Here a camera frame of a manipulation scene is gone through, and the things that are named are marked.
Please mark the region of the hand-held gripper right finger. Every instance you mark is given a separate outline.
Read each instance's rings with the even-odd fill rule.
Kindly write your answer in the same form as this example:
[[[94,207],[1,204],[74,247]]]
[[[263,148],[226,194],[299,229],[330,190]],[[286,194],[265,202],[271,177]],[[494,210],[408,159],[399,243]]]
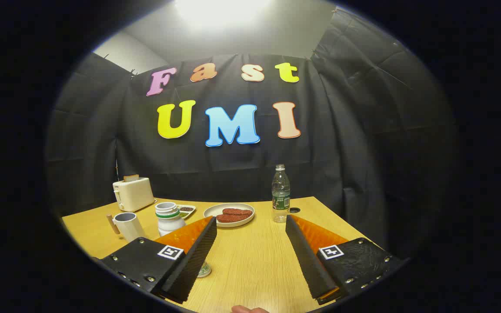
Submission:
[[[310,294],[320,305],[348,300],[406,263],[367,238],[348,240],[295,215],[287,216],[285,232]]]

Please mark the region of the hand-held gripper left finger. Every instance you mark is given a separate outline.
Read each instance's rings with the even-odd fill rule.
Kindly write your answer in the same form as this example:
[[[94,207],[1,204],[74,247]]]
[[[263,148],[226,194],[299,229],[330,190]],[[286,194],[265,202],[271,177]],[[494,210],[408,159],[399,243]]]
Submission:
[[[182,304],[216,236],[216,218],[208,216],[156,240],[135,238],[99,263],[138,289]]]

